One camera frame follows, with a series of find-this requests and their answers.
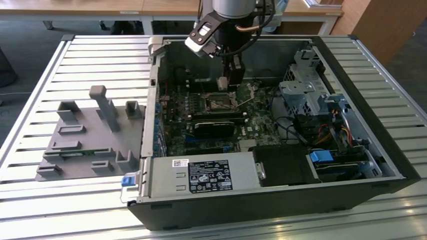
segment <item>blue latch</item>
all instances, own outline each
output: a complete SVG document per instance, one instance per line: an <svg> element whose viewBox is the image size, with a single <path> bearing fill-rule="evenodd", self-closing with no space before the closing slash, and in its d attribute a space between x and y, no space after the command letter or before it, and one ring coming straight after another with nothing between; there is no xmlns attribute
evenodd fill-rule
<svg viewBox="0 0 427 240"><path fill-rule="evenodd" d="M313 163L322 163L322 162L332 162L333 157L329 151L326 150L320 150L320 151L313 151L309 153L309 158Z"/></svg>
<svg viewBox="0 0 427 240"><path fill-rule="evenodd" d="M136 185L136 176L124 176L121 178L121 187L132 187Z"/></svg>

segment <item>motherboard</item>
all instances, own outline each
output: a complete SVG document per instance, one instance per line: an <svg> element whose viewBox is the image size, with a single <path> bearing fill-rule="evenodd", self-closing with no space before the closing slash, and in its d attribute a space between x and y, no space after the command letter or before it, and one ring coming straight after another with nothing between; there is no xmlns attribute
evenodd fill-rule
<svg viewBox="0 0 427 240"><path fill-rule="evenodd" d="M165 83L160 91L166 156L246 152L281 144L269 111L272 87L250 79L233 91L217 91L214 80L188 78L181 84Z"/></svg>

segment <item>aluminum profile table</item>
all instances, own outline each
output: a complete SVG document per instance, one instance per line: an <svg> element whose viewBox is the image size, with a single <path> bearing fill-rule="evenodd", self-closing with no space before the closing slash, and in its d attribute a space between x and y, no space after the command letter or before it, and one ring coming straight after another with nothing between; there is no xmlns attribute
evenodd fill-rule
<svg viewBox="0 0 427 240"><path fill-rule="evenodd" d="M61 100L94 107L105 85L115 106L145 104L148 36L75 36L59 42L0 150L0 239L420 239L427 235L427 118L357 40L324 37L336 59L422 180L350 210L150 232L120 201L120 176L35 182ZM328 76L334 91L340 91ZM122 197L134 197L129 191Z"/></svg>

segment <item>power supply label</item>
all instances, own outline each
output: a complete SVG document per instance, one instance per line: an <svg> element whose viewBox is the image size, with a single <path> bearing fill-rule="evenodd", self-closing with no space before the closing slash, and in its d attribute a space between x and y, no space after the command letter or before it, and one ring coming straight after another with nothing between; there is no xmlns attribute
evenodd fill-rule
<svg viewBox="0 0 427 240"><path fill-rule="evenodd" d="M233 190L228 160L188 162L192 194Z"/></svg>

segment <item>metal bracket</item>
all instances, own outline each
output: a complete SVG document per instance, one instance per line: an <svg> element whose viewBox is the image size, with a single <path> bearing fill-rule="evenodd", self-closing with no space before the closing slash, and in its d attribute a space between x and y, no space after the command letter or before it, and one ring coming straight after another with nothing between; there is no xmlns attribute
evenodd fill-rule
<svg viewBox="0 0 427 240"><path fill-rule="evenodd" d="M157 56L164 52L164 45L168 45L169 42L162 41L162 36L152 36L148 40L148 54L150 57Z"/></svg>

